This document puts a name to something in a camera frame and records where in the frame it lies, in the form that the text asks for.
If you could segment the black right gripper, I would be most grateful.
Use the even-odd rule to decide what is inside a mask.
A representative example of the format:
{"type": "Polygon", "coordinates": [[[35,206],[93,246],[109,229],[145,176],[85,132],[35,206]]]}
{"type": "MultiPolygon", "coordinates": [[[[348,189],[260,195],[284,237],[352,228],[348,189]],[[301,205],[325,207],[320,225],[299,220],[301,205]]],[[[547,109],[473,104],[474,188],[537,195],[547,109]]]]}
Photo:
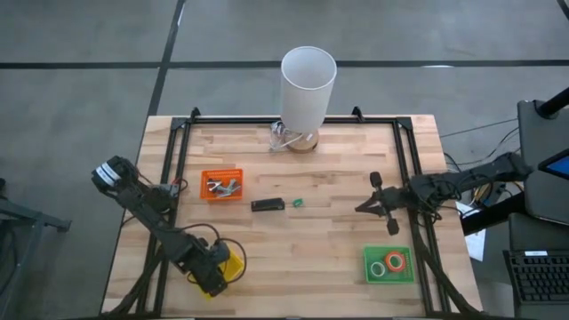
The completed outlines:
{"type": "Polygon", "coordinates": [[[370,182],[374,188],[372,196],[360,204],[355,211],[385,217],[388,233],[394,236],[399,232],[399,226],[391,212],[408,206],[410,193],[405,188],[383,188],[382,178],[378,172],[370,173],[370,182]]]}

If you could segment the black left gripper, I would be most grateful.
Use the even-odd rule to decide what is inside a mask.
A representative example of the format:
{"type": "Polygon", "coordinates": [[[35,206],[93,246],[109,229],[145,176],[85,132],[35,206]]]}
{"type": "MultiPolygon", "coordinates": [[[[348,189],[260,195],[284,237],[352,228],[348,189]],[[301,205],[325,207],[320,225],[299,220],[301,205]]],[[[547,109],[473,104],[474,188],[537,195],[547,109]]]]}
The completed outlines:
{"type": "Polygon", "coordinates": [[[208,296],[217,296],[228,287],[220,271],[222,263],[221,240],[209,244],[202,237],[194,237],[191,246],[183,255],[181,268],[194,277],[194,282],[208,296]]]}

